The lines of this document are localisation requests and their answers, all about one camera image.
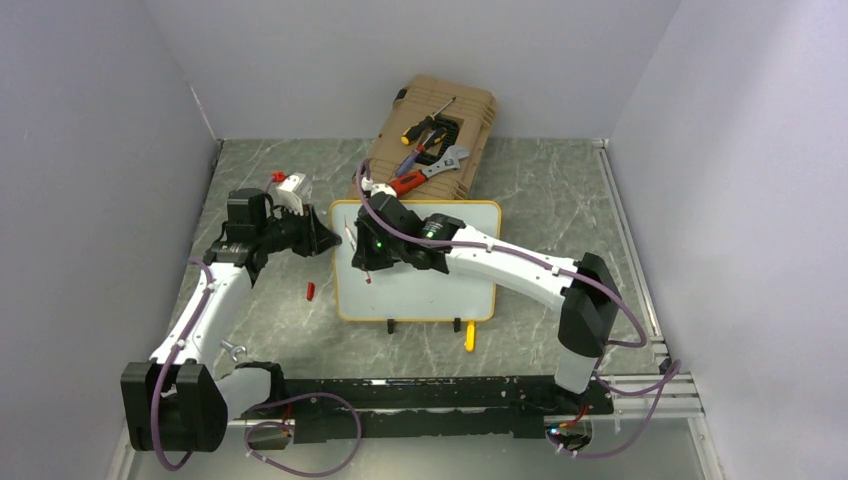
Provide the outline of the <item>white red whiteboard marker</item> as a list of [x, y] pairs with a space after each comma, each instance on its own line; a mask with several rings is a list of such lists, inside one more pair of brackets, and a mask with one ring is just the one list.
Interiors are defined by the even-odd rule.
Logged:
[[[357, 249], [357, 239], [356, 239], [355, 235], [353, 234], [351, 228], [349, 227], [347, 221], [344, 221], [344, 232], [345, 232], [345, 235], [347, 237], [347, 241], [348, 241], [348, 244], [350, 246], [351, 253], [355, 254], [356, 249]], [[372, 278], [370, 276], [370, 273], [367, 270], [362, 270], [362, 273], [364, 275], [365, 283], [367, 285], [371, 285], [372, 284]]]

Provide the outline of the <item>yellow framed whiteboard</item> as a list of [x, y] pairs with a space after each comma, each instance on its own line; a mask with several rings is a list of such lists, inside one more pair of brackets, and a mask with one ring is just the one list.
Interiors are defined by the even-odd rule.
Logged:
[[486, 321], [495, 312], [496, 285], [489, 280], [466, 275], [445, 275], [434, 270], [420, 271], [405, 263], [390, 269], [369, 272], [367, 285], [361, 270], [351, 266], [351, 253], [344, 232], [347, 221], [356, 235], [354, 220], [360, 208], [357, 200], [331, 204], [331, 229], [342, 238], [333, 252], [336, 311], [346, 321]]

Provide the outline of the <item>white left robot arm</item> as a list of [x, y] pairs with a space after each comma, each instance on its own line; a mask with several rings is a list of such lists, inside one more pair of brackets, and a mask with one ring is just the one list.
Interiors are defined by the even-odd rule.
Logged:
[[129, 439], [137, 451], [213, 452], [230, 421], [249, 410], [272, 420], [286, 409], [278, 364], [243, 362], [220, 380], [208, 364], [271, 255], [314, 257], [342, 239], [299, 194], [233, 190], [226, 210], [219, 236], [196, 262], [198, 283], [176, 325], [147, 361], [129, 363], [121, 375]]

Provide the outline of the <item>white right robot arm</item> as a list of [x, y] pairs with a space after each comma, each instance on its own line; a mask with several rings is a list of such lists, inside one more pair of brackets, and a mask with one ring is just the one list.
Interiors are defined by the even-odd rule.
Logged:
[[534, 252], [441, 212], [422, 217], [384, 193], [365, 200], [354, 224], [355, 268], [378, 271], [404, 263], [420, 271], [464, 275], [506, 287], [558, 313], [561, 352], [551, 401], [564, 415], [588, 404], [588, 385], [611, 343], [622, 302], [602, 258]]

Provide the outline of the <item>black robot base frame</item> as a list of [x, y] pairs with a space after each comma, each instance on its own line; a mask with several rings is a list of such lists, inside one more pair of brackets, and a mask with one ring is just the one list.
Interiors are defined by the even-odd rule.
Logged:
[[574, 394], [550, 375], [286, 379], [244, 420], [283, 420], [297, 444], [500, 434], [541, 439], [561, 421], [608, 415], [596, 381]]

